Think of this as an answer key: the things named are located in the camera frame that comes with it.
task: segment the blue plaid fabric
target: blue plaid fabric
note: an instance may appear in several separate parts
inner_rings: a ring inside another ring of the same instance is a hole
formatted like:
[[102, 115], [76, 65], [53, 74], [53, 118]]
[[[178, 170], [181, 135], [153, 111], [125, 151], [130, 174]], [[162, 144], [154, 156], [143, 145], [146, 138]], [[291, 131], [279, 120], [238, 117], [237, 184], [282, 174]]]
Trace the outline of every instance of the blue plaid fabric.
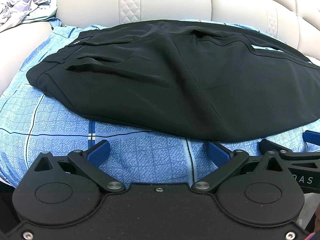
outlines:
[[[39, 152], [67, 155], [74, 149], [87, 150], [103, 139], [110, 142], [111, 152], [100, 169], [126, 186], [131, 182], [191, 185], [217, 168], [206, 156], [204, 141], [89, 121], [29, 85], [26, 72], [30, 68], [71, 43], [81, 31], [103, 28], [55, 27], [49, 38], [24, 60], [0, 97], [0, 176], [14, 187]], [[305, 130], [320, 132], [320, 120], [267, 139], [297, 152], [320, 150], [319, 146], [303, 142]], [[241, 148], [259, 155], [259, 141], [222, 144], [230, 150]]]

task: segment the silver screw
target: silver screw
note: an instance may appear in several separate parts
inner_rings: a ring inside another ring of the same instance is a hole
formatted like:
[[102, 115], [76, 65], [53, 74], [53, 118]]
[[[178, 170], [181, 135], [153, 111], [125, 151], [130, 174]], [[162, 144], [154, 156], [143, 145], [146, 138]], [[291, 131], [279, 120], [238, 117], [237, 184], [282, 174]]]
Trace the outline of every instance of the silver screw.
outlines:
[[208, 182], [205, 181], [198, 181], [195, 184], [196, 189], [208, 189], [210, 187], [210, 184]]
[[156, 187], [155, 191], [156, 192], [162, 192], [162, 191], [164, 191], [164, 188], [163, 187]]
[[25, 240], [32, 240], [33, 239], [33, 234], [32, 233], [30, 233], [30, 232], [24, 232], [23, 234], [22, 234], [22, 236], [23, 236], [23, 238], [25, 239]]
[[121, 187], [122, 187], [122, 183], [119, 181], [112, 181], [112, 182], [109, 182], [107, 185], [107, 188], [109, 189], [121, 189]]
[[285, 235], [286, 240], [293, 240], [295, 239], [295, 237], [296, 237], [296, 234], [294, 232], [289, 232]]

